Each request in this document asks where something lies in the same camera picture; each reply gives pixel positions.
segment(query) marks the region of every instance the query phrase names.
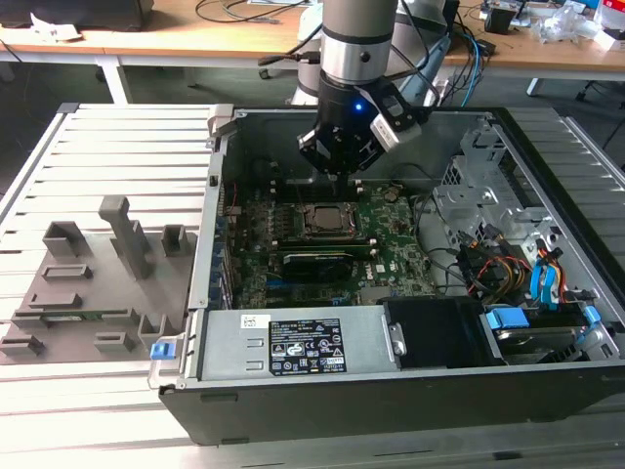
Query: desk leg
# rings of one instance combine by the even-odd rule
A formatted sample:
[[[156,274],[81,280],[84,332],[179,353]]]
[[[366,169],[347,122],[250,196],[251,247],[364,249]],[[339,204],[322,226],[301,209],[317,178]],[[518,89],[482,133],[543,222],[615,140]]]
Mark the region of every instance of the desk leg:
[[[128,105],[133,102],[124,68],[117,57],[103,56],[99,57],[96,62],[102,67],[113,102],[116,105]]]
[[[185,67],[185,83],[189,88],[197,86],[197,79],[195,78],[195,68],[191,66]]]
[[[0,62],[0,79],[7,83],[15,80],[16,76],[13,75],[11,65],[8,62]]]
[[[532,78],[531,83],[529,83],[529,86],[527,87],[527,91],[525,93],[527,93],[528,96],[536,96],[538,95],[538,93],[540,93],[540,89],[542,87],[543,87],[542,78]]]

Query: floor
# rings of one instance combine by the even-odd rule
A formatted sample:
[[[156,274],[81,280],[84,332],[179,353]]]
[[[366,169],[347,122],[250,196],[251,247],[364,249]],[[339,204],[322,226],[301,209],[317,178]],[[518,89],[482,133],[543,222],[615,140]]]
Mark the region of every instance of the floor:
[[[0,196],[19,172],[37,144],[45,126],[64,102],[110,103],[104,83],[96,79],[96,68],[87,65],[19,64],[16,79],[0,82]],[[127,67],[135,103],[213,104],[278,106],[289,99],[296,87],[296,75],[273,71],[270,80],[261,80],[256,70],[199,69],[200,83],[185,85],[180,68]],[[589,90],[583,103],[574,100],[584,82],[549,80],[541,96],[525,93],[526,79],[485,76],[470,101],[477,107],[553,107],[561,115],[574,117],[588,134],[602,145],[617,122],[625,117],[625,86],[600,83]],[[456,96],[459,106],[463,96]],[[625,127],[607,147],[619,164],[625,163]]]

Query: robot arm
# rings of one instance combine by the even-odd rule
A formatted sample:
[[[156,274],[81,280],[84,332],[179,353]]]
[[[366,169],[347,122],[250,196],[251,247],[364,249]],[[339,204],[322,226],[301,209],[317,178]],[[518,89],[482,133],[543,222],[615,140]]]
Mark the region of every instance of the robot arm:
[[[325,0],[318,112],[301,154],[339,183],[414,138],[427,120],[384,77],[397,0]]]

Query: plastic bag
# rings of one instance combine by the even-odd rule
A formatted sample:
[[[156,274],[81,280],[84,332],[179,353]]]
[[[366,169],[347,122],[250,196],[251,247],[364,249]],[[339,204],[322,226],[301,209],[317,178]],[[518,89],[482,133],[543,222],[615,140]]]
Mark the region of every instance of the plastic bag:
[[[564,5],[552,17],[541,19],[533,24],[531,31],[542,44],[566,39],[577,44],[576,29],[581,27],[584,21],[584,17],[576,14],[573,7]]]

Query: sticker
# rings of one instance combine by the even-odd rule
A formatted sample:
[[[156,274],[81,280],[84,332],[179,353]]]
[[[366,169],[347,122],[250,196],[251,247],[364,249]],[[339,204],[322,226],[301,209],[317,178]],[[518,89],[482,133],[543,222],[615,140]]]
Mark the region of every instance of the sticker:
[[[241,329],[267,329],[271,315],[241,315]]]
[[[347,372],[338,319],[275,320],[269,322],[269,329],[271,374],[292,376]]]

